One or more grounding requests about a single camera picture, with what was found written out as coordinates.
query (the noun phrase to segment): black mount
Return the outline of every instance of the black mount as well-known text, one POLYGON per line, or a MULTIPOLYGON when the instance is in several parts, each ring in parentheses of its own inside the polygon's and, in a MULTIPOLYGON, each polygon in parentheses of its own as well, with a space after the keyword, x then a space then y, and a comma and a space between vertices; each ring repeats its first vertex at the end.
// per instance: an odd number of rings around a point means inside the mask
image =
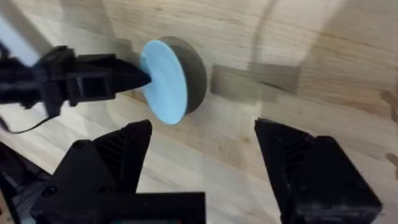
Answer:
POLYGON ((43 102, 49 118, 60 115, 64 101, 112 100, 116 93, 150 82, 148 74, 115 54, 79 55, 66 46, 54 48, 33 67, 26 67, 0 44, 0 104, 26 109, 43 102))

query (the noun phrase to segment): wooden table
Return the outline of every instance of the wooden table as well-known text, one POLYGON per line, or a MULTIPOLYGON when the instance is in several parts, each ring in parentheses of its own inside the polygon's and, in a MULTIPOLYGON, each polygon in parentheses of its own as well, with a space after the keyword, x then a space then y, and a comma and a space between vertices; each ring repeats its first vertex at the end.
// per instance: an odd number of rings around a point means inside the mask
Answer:
MULTIPOLYGON (((176 126, 140 97, 64 106, 61 117, 0 140, 49 172, 70 144, 149 118, 140 192, 205 190, 208 223, 280 223, 253 130, 264 117, 331 135, 398 219, 398 1, 16 0, 54 45, 132 59, 152 39, 189 42, 208 93, 176 126)), ((2 106, 12 129, 45 117, 2 106)))

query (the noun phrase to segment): black cable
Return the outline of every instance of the black cable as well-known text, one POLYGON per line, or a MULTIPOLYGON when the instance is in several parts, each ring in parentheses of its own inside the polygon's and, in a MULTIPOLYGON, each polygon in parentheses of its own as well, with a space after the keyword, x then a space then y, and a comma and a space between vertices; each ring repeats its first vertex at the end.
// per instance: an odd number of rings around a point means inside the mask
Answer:
POLYGON ((52 118, 53 118, 53 117, 45 118, 45 119, 43 119, 41 122, 37 123, 35 126, 29 128, 29 129, 23 130, 23 131, 11 131, 11 130, 8 128, 8 125, 7 125, 6 121, 3 120, 2 117, 0 117, 0 126, 3 128, 3 130, 7 131, 8 133, 11 133, 11 134, 22 134, 22 133, 31 131, 31 130, 33 130, 33 129, 39 127, 40 125, 46 123, 47 121, 50 121, 52 118))

